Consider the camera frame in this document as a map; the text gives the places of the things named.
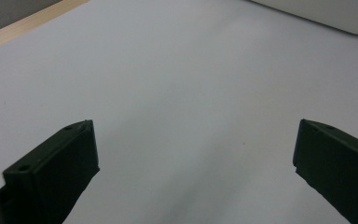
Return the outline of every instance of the white table surface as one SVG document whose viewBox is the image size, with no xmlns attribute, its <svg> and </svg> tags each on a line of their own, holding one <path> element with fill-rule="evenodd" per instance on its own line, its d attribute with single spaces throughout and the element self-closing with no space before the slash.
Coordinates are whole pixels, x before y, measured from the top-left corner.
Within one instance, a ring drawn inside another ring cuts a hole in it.
<svg viewBox="0 0 358 224">
<path fill-rule="evenodd" d="M 91 0 L 0 47 L 0 187 L 94 120 L 66 224 L 348 223 L 295 173 L 303 118 L 358 137 L 358 36 L 248 1 Z"/>
</svg>

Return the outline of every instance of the white surface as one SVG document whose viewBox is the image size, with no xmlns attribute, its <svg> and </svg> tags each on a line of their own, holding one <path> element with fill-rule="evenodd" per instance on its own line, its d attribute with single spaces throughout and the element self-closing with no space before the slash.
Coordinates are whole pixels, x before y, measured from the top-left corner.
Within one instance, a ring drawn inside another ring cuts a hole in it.
<svg viewBox="0 0 358 224">
<path fill-rule="evenodd" d="M 0 48 L 0 187 L 94 120 L 66 224 L 348 223 L 295 173 L 303 118 L 358 137 L 358 36 L 248 1 L 92 0 Z"/>
<path fill-rule="evenodd" d="M 358 0 L 252 0 L 294 15 L 358 34 Z"/>
</svg>

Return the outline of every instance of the white object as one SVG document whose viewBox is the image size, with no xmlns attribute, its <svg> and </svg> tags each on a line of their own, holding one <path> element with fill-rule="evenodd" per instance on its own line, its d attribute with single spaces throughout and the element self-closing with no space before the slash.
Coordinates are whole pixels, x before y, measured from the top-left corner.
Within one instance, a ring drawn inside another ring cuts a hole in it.
<svg viewBox="0 0 358 224">
<path fill-rule="evenodd" d="M 358 35 L 358 0 L 252 0 Z"/>
</svg>

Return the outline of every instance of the wooden edge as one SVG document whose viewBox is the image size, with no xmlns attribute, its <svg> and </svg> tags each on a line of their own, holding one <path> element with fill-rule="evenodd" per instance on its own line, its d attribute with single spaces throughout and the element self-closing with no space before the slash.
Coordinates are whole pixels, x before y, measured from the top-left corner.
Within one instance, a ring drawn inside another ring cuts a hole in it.
<svg viewBox="0 0 358 224">
<path fill-rule="evenodd" d="M 29 17 L 0 29 L 0 46 L 88 1 L 89 0 L 62 0 L 57 4 L 44 8 Z"/>
</svg>

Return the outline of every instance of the screw hole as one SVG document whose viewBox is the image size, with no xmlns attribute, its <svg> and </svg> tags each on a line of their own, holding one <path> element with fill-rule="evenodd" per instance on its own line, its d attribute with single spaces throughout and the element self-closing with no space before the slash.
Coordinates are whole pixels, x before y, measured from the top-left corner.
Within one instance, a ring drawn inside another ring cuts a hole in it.
<svg viewBox="0 0 358 224">
<path fill-rule="evenodd" d="M 19 171 L 25 172 L 25 171 L 29 170 L 30 168 L 31 168 L 31 166 L 29 166 L 29 165 L 23 165 L 19 168 Z"/>
</svg>

